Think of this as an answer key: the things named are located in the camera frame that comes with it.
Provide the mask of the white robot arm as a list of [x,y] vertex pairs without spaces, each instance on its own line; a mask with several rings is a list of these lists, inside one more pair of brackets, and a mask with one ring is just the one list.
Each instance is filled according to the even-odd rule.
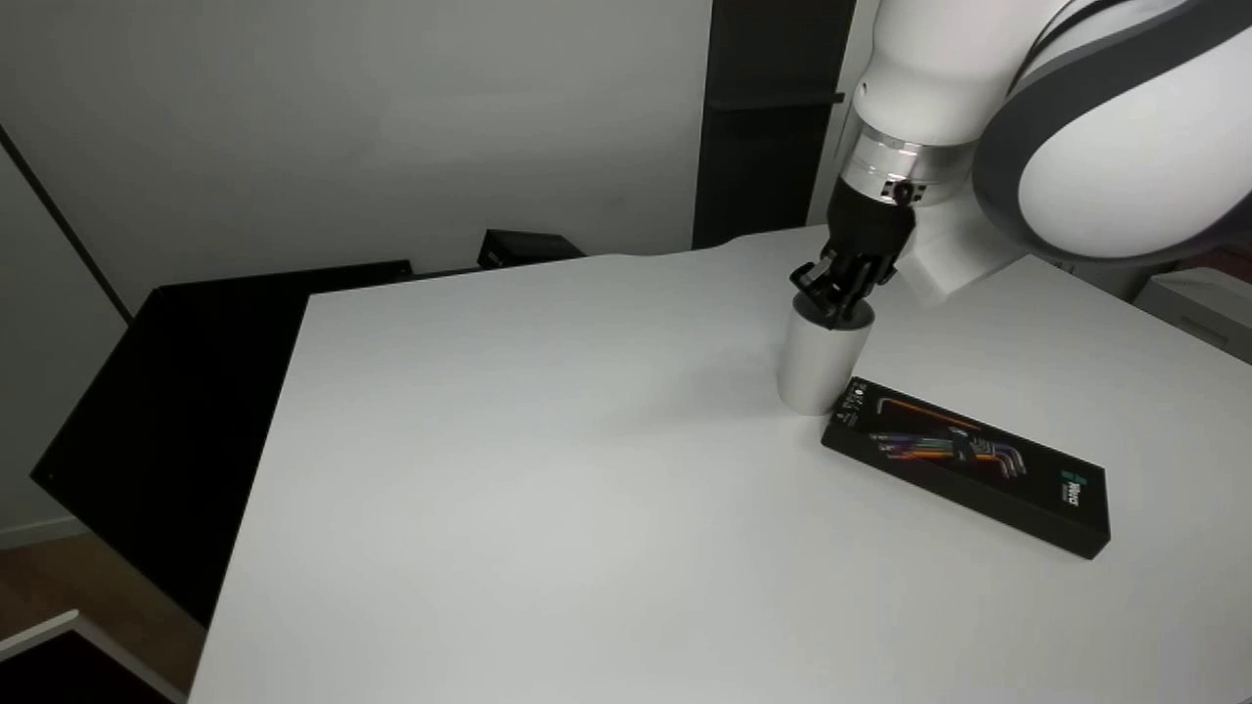
[[1252,221],[1252,0],[882,0],[858,139],[796,303],[1007,258],[1170,261]]

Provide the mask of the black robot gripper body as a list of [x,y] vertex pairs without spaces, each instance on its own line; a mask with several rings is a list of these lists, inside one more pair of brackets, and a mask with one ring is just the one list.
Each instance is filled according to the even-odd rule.
[[851,185],[832,186],[826,208],[830,243],[826,252],[832,258],[830,274],[840,290],[858,278],[882,284],[894,278],[903,243],[917,229],[917,209],[901,204],[882,204],[860,194]]

